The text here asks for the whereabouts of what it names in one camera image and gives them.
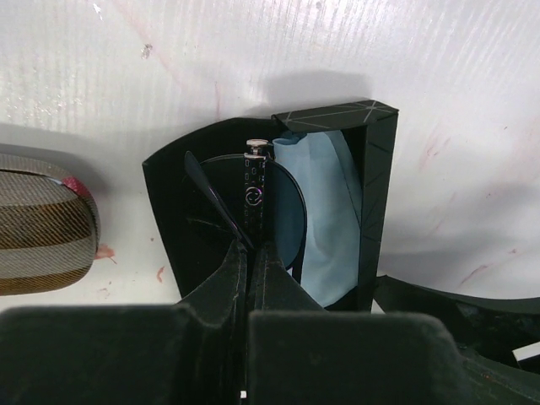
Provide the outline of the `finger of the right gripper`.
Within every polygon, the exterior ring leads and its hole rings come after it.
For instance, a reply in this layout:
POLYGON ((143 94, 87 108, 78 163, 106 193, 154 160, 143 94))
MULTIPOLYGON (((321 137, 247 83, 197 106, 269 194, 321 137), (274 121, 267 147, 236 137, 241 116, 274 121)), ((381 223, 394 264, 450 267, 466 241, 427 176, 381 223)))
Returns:
POLYGON ((539 298, 494 300, 379 277, 374 298, 388 312, 433 316, 453 336, 473 404, 538 404, 539 356, 514 351, 539 341, 539 298))

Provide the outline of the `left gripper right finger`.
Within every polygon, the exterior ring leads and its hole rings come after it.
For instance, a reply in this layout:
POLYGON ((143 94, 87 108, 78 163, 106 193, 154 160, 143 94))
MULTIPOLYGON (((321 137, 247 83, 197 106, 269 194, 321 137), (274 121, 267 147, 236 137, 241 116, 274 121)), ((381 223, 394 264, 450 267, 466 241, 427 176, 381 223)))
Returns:
POLYGON ((434 317, 323 310, 272 245, 257 253, 250 292, 250 404, 464 402, 462 362, 434 317))

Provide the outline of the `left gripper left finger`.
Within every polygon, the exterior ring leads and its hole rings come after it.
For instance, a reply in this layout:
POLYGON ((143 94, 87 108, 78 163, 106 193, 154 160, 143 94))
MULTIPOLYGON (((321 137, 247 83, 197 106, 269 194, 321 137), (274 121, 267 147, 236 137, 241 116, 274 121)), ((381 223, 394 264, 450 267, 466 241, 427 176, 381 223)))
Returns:
POLYGON ((246 249, 173 305, 21 307, 1 315, 4 404, 237 404, 246 249))

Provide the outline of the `black glasses case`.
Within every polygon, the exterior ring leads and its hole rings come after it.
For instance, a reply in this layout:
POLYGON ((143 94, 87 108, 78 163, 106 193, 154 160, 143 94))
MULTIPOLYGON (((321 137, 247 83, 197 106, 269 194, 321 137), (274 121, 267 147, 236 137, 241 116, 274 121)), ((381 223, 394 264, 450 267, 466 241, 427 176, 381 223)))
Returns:
POLYGON ((369 310, 397 122, 396 108, 359 100, 220 121, 150 155, 144 180, 181 295, 233 240, 269 241, 318 305, 369 310))

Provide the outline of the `black round sunglasses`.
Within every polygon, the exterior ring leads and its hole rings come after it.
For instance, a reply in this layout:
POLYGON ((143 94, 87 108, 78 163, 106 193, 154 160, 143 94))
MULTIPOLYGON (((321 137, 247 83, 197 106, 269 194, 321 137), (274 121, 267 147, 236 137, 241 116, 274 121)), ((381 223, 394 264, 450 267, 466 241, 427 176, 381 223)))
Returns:
POLYGON ((204 161, 187 151, 184 171, 183 213, 194 235, 218 253, 232 240, 250 252, 272 242, 285 269, 301 280, 305 199, 294 177, 274 160, 269 141, 249 139, 242 154, 204 161))

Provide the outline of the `plaid glasses case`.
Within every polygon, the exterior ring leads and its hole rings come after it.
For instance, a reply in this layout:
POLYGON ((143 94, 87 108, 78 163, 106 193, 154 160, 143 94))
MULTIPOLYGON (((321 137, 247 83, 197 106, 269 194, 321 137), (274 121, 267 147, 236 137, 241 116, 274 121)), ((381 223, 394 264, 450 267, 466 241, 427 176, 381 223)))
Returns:
POLYGON ((99 212, 87 187, 62 167, 1 156, 1 294, 65 288, 91 268, 99 212))

